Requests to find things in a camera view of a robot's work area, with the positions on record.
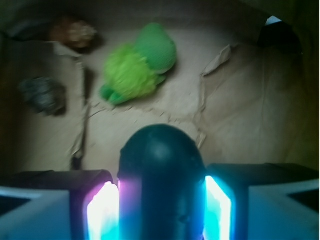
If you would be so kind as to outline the gripper left finger with light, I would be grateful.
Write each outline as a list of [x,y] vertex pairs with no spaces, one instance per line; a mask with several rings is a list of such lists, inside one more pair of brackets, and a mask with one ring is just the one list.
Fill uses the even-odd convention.
[[3,240],[117,240],[119,192],[107,170],[26,171],[0,179]]

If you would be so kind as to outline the gripper right finger with light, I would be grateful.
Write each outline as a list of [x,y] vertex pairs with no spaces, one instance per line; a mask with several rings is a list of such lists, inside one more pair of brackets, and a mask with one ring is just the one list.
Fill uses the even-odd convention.
[[204,239],[319,239],[319,176],[293,163],[210,164]]

